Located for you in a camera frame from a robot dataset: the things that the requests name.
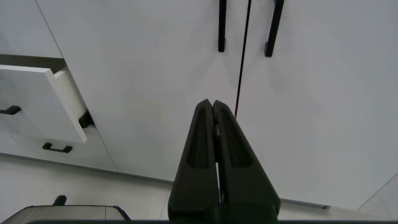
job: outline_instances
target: cabinet door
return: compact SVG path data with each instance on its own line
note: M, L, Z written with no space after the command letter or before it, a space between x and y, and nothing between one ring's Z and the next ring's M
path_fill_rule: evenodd
M248 2L47 1L39 7L119 172L174 180L193 112L234 109Z
M238 123L282 198L357 209L398 172L398 1L254 0Z
M0 1L0 54L62 58L35 0Z

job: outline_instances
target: white drawer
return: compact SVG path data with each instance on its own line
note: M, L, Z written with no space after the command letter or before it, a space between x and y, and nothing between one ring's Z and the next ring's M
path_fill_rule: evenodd
M14 59L19 61L19 57L12 58L11 61L1 61L0 57L0 131L85 142L87 137L78 120L87 108L68 68L60 69L62 64L59 63L58 68L43 68L46 65L41 59L39 63L31 63L37 59L33 57L28 58L29 63L22 64L39 64L42 67L5 64ZM50 58L49 66L57 62ZM16 107L21 110L8 113Z
M28 138L12 134L12 137L14 137L22 149L12 152L0 150L0 152L76 166L116 171L97 129L89 126L84 131L87 136L86 143L45 138ZM71 150L69 152L45 150L43 146L46 143L52 144L51 148L55 150L61 151L66 147L71 147Z
M0 133L0 152L12 154L21 150L22 148L9 133Z

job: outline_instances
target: white cabinet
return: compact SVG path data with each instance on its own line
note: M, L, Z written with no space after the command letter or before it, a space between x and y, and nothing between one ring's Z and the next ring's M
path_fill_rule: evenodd
M86 143L60 141L48 138L28 138L26 136L12 134L21 147L18 150L4 148L4 150L1 149L0 152L76 166L116 171L97 129L93 126L89 126L84 130L87 136ZM50 143L51 149L54 151L43 149L46 143ZM67 153L61 152L61 150L67 146L70 147L71 150Z
M20 111L7 113L19 107ZM87 108L67 67L3 65L0 61L0 131L85 142L78 120Z
M0 54L62 58L35 0L0 1Z
M197 103L232 110L248 2L37 1L119 172L174 180Z
M398 172L398 1L253 0L238 123L282 198L357 209Z

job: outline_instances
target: cabinet handle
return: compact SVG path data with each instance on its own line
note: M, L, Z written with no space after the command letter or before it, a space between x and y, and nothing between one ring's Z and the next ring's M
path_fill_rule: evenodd
M18 112L20 112L22 109L19 106L10 106L6 110L0 110L0 114L8 114L8 115L14 115Z
M51 143L46 142L43 145L43 149L49 150L49 151L54 151L54 152L63 152L63 153L69 153L73 149L71 146L65 146L65 148L63 148L63 149L52 149L51 146L52 146Z
M220 0L220 11L218 13L218 52L225 51L225 20L226 0Z
M272 16L271 29L269 31L268 41L266 42L266 47L264 48L264 55L266 57L271 57L272 53L274 52L276 34L278 33L280 16L282 15L284 1L285 0L274 0L275 2L274 15Z

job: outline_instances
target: white floor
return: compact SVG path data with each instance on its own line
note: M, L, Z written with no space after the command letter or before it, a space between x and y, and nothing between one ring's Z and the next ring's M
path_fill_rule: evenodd
M67 204L117 205L132 219L168 219L172 184L126 175L0 155L0 223L24 207L50 205L58 195ZM280 220L385 220L391 216L282 203Z

